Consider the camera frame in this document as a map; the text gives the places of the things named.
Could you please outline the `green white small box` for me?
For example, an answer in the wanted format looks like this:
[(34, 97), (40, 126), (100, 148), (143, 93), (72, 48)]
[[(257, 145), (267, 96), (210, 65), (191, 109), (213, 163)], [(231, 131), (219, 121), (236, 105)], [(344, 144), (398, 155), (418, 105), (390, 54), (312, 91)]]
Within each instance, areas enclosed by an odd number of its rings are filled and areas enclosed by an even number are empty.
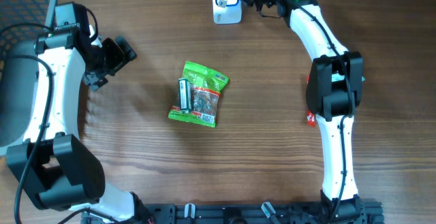
[(192, 109), (191, 105), (191, 84), (186, 78), (178, 79), (179, 85), (179, 101), (181, 112), (190, 113)]

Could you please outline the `green snack bag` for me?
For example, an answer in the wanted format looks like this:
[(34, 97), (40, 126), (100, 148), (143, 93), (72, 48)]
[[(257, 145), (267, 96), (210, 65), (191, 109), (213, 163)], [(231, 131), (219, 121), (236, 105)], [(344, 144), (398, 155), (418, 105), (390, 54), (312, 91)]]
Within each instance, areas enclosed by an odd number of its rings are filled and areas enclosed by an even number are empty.
[(221, 72), (190, 61), (185, 63), (181, 78), (188, 79), (191, 84), (192, 109), (190, 113), (181, 112), (178, 90), (176, 103), (170, 109), (168, 118), (215, 127), (217, 104), (229, 78)]

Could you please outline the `red snack bar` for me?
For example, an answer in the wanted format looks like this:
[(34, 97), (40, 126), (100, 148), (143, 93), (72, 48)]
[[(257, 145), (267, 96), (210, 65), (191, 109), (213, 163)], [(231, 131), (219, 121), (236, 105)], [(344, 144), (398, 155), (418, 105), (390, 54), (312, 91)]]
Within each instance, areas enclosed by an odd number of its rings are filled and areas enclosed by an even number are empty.
[(316, 126), (316, 115), (310, 110), (307, 110), (307, 124), (311, 127)]

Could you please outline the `teal tissue pack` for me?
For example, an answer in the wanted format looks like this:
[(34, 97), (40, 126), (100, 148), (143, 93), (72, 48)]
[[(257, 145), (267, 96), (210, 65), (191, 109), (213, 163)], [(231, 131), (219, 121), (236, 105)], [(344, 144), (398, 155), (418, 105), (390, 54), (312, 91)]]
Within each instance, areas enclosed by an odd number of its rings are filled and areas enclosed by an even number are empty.
[[(361, 81), (365, 81), (365, 78), (363, 76), (359, 77), (361, 79)], [(333, 74), (332, 75), (332, 81), (333, 82), (338, 82), (338, 81), (342, 81), (345, 79), (344, 75), (340, 75), (340, 74)], [(358, 76), (350, 76), (349, 77), (349, 82), (355, 82), (358, 79)]]

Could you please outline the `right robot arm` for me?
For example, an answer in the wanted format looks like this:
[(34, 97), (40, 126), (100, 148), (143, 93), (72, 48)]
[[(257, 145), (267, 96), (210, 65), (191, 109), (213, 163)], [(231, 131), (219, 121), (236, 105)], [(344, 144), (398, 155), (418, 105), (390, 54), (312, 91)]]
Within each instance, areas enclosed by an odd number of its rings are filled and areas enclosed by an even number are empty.
[(362, 217), (354, 180), (352, 127), (362, 96), (363, 59), (329, 29), (316, 0), (241, 0), (257, 11), (277, 6), (278, 16), (297, 34), (311, 60), (306, 103), (320, 128), (324, 179), (320, 223), (349, 223)]

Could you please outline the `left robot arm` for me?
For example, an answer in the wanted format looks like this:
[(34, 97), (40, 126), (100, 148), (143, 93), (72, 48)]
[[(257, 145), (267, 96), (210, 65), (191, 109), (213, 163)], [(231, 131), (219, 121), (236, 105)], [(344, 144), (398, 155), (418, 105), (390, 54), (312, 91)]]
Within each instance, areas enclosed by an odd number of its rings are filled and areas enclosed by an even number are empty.
[(100, 161), (80, 141), (80, 87), (97, 90), (136, 58), (124, 37), (99, 40), (93, 12), (70, 2), (54, 9), (56, 25), (36, 38), (31, 60), (38, 64), (33, 111), (23, 141), (6, 151), (18, 180), (14, 219), (27, 195), (40, 209), (81, 214), (100, 223), (153, 223), (154, 216), (132, 192), (109, 184)]

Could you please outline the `white barcode scanner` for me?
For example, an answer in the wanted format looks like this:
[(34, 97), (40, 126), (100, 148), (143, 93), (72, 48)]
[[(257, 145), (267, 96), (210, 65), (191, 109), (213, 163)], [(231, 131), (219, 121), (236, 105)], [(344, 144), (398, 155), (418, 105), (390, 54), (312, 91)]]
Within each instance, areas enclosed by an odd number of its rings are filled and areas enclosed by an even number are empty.
[(230, 7), (219, 7), (217, 5), (217, 0), (212, 0), (213, 2), (213, 18), (217, 25), (230, 25), (237, 24), (242, 19), (242, 4), (238, 0), (236, 5)]

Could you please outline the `grey plastic mesh basket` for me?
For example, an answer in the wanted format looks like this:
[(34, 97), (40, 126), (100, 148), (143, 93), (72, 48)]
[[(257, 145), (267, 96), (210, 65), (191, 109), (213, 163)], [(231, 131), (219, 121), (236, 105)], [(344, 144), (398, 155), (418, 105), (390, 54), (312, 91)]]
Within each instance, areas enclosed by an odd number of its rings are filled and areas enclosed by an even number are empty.
[(1, 0), (1, 156), (21, 144), (30, 121), (38, 63), (10, 59), (34, 55), (38, 34), (54, 25), (57, 0)]

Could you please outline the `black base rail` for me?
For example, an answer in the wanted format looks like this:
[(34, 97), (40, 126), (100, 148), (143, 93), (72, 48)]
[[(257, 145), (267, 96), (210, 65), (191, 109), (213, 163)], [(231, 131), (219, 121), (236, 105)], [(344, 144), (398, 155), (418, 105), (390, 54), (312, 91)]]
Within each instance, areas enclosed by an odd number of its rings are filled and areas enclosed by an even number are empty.
[(316, 202), (301, 202), (274, 205), (274, 214), (269, 217), (260, 205), (194, 205), (147, 204), (152, 214), (149, 223), (323, 223), (320, 205)]

